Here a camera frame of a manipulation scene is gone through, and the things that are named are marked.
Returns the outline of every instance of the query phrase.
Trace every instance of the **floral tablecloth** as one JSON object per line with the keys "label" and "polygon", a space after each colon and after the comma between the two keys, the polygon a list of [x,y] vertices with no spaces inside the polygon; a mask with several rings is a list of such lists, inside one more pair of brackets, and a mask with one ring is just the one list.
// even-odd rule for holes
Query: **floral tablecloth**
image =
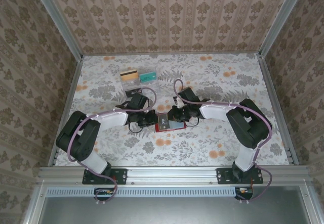
{"label": "floral tablecloth", "polygon": [[[173,81],[177,78],[200,99],[225,102],[252,99],[271,121],[274,133],[260,151],[258,164],[288,164],[255,54],[84,57],[70,114],[75,110],[90,114],[112,109],[126,100],[119,73],[149,68],[158,74],[160,91],[154,106],[157,112],[171,109]],[[113,166],[209,166],[231,165],[239,147],[228,122],[209,119],[201,120],[198,126],[170,132],[155,133],[154,126],[137,134],[131,133],[127,126],[111,128],[98,135],[94,150]],[[56,165],[74,163],[60,150]]]}

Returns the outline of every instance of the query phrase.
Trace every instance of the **black mount plate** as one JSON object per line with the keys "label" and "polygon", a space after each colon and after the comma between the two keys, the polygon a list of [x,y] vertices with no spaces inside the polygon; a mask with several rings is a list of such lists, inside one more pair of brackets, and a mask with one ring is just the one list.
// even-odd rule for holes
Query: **black mount plate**
{"label": "black mount plate", "polygon": [[[126,168],[113,168],[111,169],[110,176],[116,180],[118,185],[125,185],[127,181],[127,169]],[[84,185],[112,185],[112,181],[98,177],[89,171],[85,170],[83,174],[82,184]]]}
{"label": "black mount plate", "polygon": [[233,169],[231,167],[225,167],[225,168],[217,168],[217,182],[219,185],[230,185],[230,184],[251,184],[251,178],[253,180],[253,184],[263,184],[263,177],[262,172],[258,168],[253,168],[249,170],[250,175],[242,182],[235,181],[235,178],[233,176]]}

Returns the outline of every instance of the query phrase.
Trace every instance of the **wire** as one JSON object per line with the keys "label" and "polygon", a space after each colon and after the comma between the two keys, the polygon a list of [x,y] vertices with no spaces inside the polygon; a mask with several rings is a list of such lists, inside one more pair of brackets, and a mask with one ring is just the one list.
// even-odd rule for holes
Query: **wire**
{"label": "wire", "polygon": [[138,132],[133,132],[133,131],[131,130],[131,124],[129,123],[129,124],[128,124],[128,130],[129,130],[131,133],[137,134],[137,133],[141,132],[141,131],[143,130],[143,128],[141,128],[140,131],[138,131]]}
{"label": "wire", "polygon": [[[114,112],[143,112],[143,111],[146,111],[146,110],[151,110],[152,107],[155,105],[156,100],[157,100],[156,92],[155,92],[153,89],[149,88],[149,87],[142,87],[142,90],[143,90],[143,89],[151,90],[151,91],[153,92],[153,94],[154,94],[154,102],[153,102],[153,104],[152,104],[151,106],[148,106],[148,107],[145,108],[145,109],[112,109],[112,110],[104,111],[104,112],[101,112],[101,113],[98,113],[98,114],[93,114],[93,115],[90,115],[90,116],[88,116],[87,118],[85,118],[85,119],[84,119],[84,120],[83,120],[83,121],[82,121],[82,122],[77,126],[77,128],[75,129],[75,131],[74,131],[74,133],[73,133],[73,135],[72,135],[72,137],[71,137],[71,140],[70,140],[70,142],[69,142],[69,145],[68,145],[68,147],[67,147],[67,151],[66,151],[66,153],[67,153],[67,158],[69,159],[69,161],[70,161],[70,162],[76,162],[76,159],[72,159],[72,158],[71,158],[71,148],[72,148],[72,144],[73,144],[73,141],[74,141],[74,139],[75,139],[75,137],[76,137],[78,131],[81,129],[81,127],[82,127],[82,126],[83,126],[83,125],[84,125],[88,120],[90,120],[90,119],[92,119],[92,118],[99,117],[99,116],[105,116],[105,115],[108,115],[108,114],[110,114],[110,113],[114,113]],[[113,192],[112,195],[109,197],[109,199],[106,200],[106,201],[110,201],[110,200],[115,196],[115,194],[116,194],[116,192],[117,192],[117,189],[118,189],[117,182],[116,182],[114,179],[112,179],[111,177],[109,177],[109,176],[105,176],[105,175],[102,175],[102,174],[99,174],[99,173],[94,172],[92,169],[89,169],[87,166],[85,166],[84,164],[82,164],[82,163],[79,162],[79,161],[78,161],[78,164],[80,164],[81,166],[83,166],[84,168],[86,168],[86,169],[87,169],[89,172],[91,172],[92,174],[94,174],[94,175],[96,175],[96,176],[98,176],[98,177],[106,178],[106,179],[108,179],[108,180],[110,180],[110,181],[113,182],[113,184],[114,184],[114,192]]]}
{"label": "wire", "polygon": [[199,118],[197,118],[197,119],[198,119],[197,124],[195,124],[195,125],[187,125],[187,124],[186,124],[186,126],[187,126],[187,127],[195,127],[195,126],[197,126],[197,125],[199,124]]}
{"label": "wire", "polygon": [[256,199],[260,198],[260,197],[261,197],[261,196],[262,196],[262,195],[267,191],[267,189],[270,187],[270,184],[271,184],[271,182],[272,182],[272,174],[271,174],[268,170],[264,169],[263,167],[258,166],[257,163],[256,163],[256,159],[257,159],[257,157],[258,157],[258,155],[259,155],[260,148],[261,148],[262,146],[264,146],[264,144],[266,144],[266,143],[271,139],[271,137],[272,137],[272,128],[271,128],[269,122],[268,122],[268,121],[267,121],[267,120],[266,120],[266,119],[265,119],[261,114],[259,114],[257,111],[255,111],[255,110],[253,110],[253,109],[250,109],[250,108],[248,108],[248,107],[246,107],[246,106],[240,105],[240,104],[224,103],[224,102],[214,102],[214,101],[212,101],[212,102],[192,102],[192,101],[189,101],[189,100],[183,99],[183,98],[178,94],[178,92],[177,92],[177,90],[176,90],[176,83],[177,83],[178,81],[181,82],[181,87],[183,88],[183,81],[182,81],[181,79],[176,79],[176,80],[174,81],[174,83],[173,83],[173,90],[174,90],[176,96],[177,96],[178,98],[180,98],[183,102],[186,102],[186,103],[189,103],[189,104],[198,104],[198,105],[222,105],[222,106],[234,106],[234,107],[242,108],[242,109],[244,109],[244,110],[246,110],[246,111],[249,111],[249,112],[255,114],[256,116],[258,116],[258,117],[259,117],[259,118],[260,118],[260,119],[261,119],[261,120],[266,124],[266,126],[268,127],[268,130],[269,130],[269,135],[268,135],[268,137],[265,139],[264,142],[262,142],[260,145],[258,145],[258,148],[257,148],[257,151],[256,151],[256,153],[255,153],[255,155],[254,155],[254,158],[253,158],[253,162],[252,162],[252,163],[253,163],[257,168],[259,168],[260,170],[265,171],[266,173],[268,173],[269,176],[270,176],[270,180],[269,180],[267,186],[265,187],[265,189],[262,191],[262,193],[261,193],[260,195],[256,196],[256,197],[250,199],[249,201],[253,201],[253,200],[256,200]]}

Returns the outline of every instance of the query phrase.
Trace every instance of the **patterned wall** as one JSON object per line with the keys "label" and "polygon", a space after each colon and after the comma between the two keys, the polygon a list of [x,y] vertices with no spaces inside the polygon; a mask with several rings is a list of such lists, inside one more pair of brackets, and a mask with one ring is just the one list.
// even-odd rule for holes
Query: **patterned wall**
{"label": "patterned wall", "polygon": [[298,0],[266,61],[301,164],[324,204],[324,0]]}
{"label": "patterned wall", "polygon": [[40,0],[0,0],[0,223],[18,223],[28,206],[74,70]]}
{"label": "patterned wall", "polygon": [[55,0],[84,54],[257,51],[284,0]]}

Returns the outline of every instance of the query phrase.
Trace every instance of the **floral wallpaper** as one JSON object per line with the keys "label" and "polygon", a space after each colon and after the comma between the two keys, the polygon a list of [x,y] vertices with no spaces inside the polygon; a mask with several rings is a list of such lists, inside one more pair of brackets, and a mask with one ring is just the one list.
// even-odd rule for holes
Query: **floral wallpaper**
{"label": "floral wallpaper", "polygon": [[[87,114],[101,112],[126,101],[119,72],[127,69],[137,69],[139,73],[157,70],[159,90],[153,108],[158,113],[168,112],[174,105],[173,82],[177,78],[201,99],[224,102],[252,99],[269,118],[274,132],[257,162],[288,164],[256,54],[84,57],[70,114],[76,110]],[[196,119],[188,123],[195,124]],[[215,166],[231,165],[239,148],[229,123],[205,119],[195,127],[168,132],[155,132],[154,126],[140,133],[130,132],[127,126],[110,128],[98,134],[94,150],[113,166]],[[56,165],[74,163],[60,151]]]}
{"label": "floral wallpaper", "polygon": [[324,0],[298,0],[266,61],[299,161],[324,205]]}
{"label": "floral wallpaper", "polygon": [[75,64],[40,0],[0,0],[0,223],[28,207]]}
{"label": "floral wallpaper", "polygon": [[284,0],[54,0],[85,55],[257,51]]}

